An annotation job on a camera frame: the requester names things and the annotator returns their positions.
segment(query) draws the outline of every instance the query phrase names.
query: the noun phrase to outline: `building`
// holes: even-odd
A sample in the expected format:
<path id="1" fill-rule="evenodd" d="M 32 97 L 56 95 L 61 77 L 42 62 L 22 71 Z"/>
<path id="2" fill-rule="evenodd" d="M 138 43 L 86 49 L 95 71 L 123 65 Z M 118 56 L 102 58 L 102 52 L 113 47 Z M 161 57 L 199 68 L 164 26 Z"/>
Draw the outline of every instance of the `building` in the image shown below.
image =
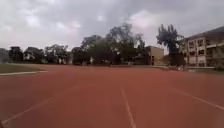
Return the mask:
<path id="1" fill-rule="evenodd" d="M 187 65 L 193 67 L 224 65 L 224 26 L 188 37 L 183 44 L 181 51 Z"/>
<path id="2" fill-rule="evenodd" d="M 149 48 L 149 58 L 150 65 L 164 65 L 163 57 L 164 57 L 164 49 L 148 46 Z"/>

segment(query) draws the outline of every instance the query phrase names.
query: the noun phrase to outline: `cloud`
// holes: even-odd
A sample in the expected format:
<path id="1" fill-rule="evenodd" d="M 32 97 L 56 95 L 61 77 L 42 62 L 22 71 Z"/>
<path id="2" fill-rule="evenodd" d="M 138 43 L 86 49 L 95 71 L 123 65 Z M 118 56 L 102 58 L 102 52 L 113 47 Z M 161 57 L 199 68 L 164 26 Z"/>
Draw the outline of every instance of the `cloud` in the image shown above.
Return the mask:
<path id="1" fill-rule="evenodd" d="M 135 14 L 133 14 L 128 20 L 135 27 L 139 27 L 141 29 L 146 29 L 150 26 L 155 26 L 157 24 L 158 16 L 152 13 L 149 13 L 146 10 L 141 10 Z"/>
<path id="2" fill-rule="evenodd" d="M 82 26 L 81 26 L 81 24 L 78 21 L 73 20 L 72 21 L 72 27 L 73 28 L 81 28 Z"/>
<path id="3" fill-rule="evenodd" d="M 25 20 L 30 27 L 36 27 L 36 28 L 41 27 L 39 18 L 37 16 L 33 16 L 33 15 L 27 16 Z"/>
<path id="4" fill-rule="evenodd" d="M 99 22 L 105 22 L 106 21 L 106 18 L 105 18 L 104 15 L 99 14 L 99 15 L 97 15 L 97 21 L 99 21 Z"/>
<path id="5" fill-rule="evenodd" d="M 79 46 L 83 37 L 104 36 L 123 22 L 157 46 L 160 24 L 190 36 L 222 26 L 223 8 L 223 0 L 1 0 L 0 47 Z"/>

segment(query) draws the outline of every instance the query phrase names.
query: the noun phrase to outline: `running track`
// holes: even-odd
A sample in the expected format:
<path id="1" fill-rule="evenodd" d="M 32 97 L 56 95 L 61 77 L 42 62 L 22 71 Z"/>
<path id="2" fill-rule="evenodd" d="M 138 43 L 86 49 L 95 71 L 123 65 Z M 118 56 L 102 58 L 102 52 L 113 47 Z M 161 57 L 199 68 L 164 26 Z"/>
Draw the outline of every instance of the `running track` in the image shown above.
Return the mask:
<path id="1" fill-rule="evenodd" d="M 32 65 L 0 76 L 6 128 L 224 128 L 224 77 L 150 68 Z"/>

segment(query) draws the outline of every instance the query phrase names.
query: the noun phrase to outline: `tree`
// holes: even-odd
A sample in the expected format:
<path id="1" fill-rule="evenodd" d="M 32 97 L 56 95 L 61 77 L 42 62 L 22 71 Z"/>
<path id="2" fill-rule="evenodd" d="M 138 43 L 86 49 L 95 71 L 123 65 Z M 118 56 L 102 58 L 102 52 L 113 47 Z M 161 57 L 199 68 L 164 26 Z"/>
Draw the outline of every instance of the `tree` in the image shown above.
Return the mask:
<path id="1" fill-rule="evenodd" d="M 44 53 L 42 49 L 28 47 L 24 52 L 24 60 L 30 61 L 32 63 L 42 63 L 43 58 Z"/>
<path id="2" fill-rule="evenodd" d="M 177 30 L 173 25 L 168 25 L 167 29 L 161 25 L 158 29 L 158 36 L 156 38 L 158 44 L 168 48 L 171 65 L 179 66 L 184 64 L 183 55 L 179 51 L 183 36 L 177 33 Z"/>
<path id="3" fill-rule="evenodd" d="M 9 58 L 14 62 L 23 61 L 23 52 L 19 46 L 12 46 L 9 50 Z"/>
<path id="4" fill-rule="evenodd" d="M 144 47 L 142 36 L 132 33 L 131 29 L 132 26 L 125 23 L 112 28 L 106 36 L 107 41 L 111 42 L 113 50 L 116 50 L 124 61 L 133 61 L 137 55 L 135 48 L 137 43 L 141 43 L 141 46 Z"/>
<path id="5" fill-rule="evenodd" d="M 4 48 L 0 48 L 0 63 L 9 62 L 8 51 Z"/>
<path id="6" fill-rule="evenodd" d="M 72 63 L 73 64 L 82 64 L 83 62 L 89 62 L 90 56 L 87 51 L 82 50 L 80 47 L 74 47 L 72 49 Z"/>
<path id="7" fill-rule="evenodd" d="M 54 44 L 47 46 L 44 49 L 44 56 L 48 63 L 63 64 L 69 61 L 69 55 L 67 53 L 67 45 Z"/>

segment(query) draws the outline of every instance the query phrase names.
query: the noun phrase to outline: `multi-story building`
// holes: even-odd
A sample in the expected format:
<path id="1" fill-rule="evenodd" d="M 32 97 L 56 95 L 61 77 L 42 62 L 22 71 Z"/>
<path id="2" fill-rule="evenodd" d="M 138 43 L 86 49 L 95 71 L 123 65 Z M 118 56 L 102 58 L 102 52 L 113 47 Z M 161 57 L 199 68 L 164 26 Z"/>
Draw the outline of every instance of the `multi-story building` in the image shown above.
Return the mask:
<path id="1" fill-rule="evenodd" d="M 181 48 L 189 66 L 215 67 L 224 65 L 224 26 L 193 35 Z"/>

